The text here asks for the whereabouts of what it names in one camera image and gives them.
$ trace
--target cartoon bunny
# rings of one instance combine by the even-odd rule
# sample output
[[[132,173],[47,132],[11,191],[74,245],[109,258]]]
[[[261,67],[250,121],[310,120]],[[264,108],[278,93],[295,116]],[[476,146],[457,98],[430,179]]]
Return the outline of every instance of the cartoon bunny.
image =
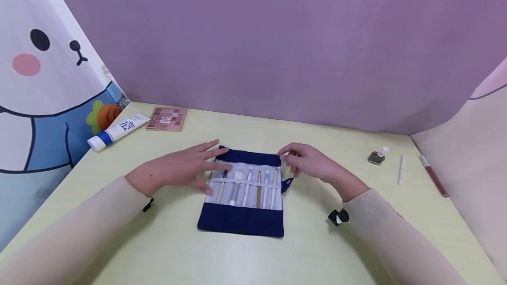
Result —
[[[0,10],[1,251],[124,96],[104,87],[48,0],[0,0]]]

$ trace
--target white cap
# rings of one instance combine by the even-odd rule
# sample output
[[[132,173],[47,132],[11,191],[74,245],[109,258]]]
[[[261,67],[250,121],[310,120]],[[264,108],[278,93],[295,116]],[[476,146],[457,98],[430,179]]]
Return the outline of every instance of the white cap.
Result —
[[[98,136],[92,136],[87,142],[90,147],[97,152],[106,147],[106,143],[104,143],[104,141],[102,141],[102,139]]]
[[[388,147],[382,147],[380,149],[380,151],[377,152],[377,155],[380,156],[380,157],[383,157],[384,155],[386,155],[387,152],[389,152],[389,148]]]

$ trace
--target light green table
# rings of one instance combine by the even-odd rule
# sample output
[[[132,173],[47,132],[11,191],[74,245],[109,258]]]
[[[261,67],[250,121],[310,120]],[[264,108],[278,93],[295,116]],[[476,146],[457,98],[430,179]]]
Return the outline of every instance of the light green table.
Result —
[[[153,107],[134,102],[118,120],[136,112],[149,116]],[[290,142],[315,146],[377,189],[470,284],[503,284],[450,199],[434,187],[408,136],[199,110],[189,110],[183,132],[141,128],[100,153],[88,152],[0,259],[138,164],[216,138],[233,149],[264,153]],[[382,166],[367,163],[367,155],[382,146],[390,148]],[[284,194],[283,239],[198,231],[204,195],[190,188],[166,187],[154,199],[79,284],[388,284],[380,262],[349,227],[326,221],[341,199],[316,179],[302,175]]]

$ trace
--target pink wall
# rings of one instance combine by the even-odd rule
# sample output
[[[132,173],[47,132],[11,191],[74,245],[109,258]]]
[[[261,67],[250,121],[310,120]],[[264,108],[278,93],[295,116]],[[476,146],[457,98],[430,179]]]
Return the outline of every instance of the pink wall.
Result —
[[[506,0],[65,0],[133,100],[413,134],[507,55]]]

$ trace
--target nail polish bottle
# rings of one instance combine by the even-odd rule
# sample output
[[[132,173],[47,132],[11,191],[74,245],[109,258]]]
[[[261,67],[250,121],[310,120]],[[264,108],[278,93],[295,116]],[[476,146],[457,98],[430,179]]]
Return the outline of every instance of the nail polish bottle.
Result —
[[[368,157],[368,162],[375,165],[380,165],[384,159],[386,159],[387,151],[389,151],[388,147],[382,147],[379,151],[372,152]]]

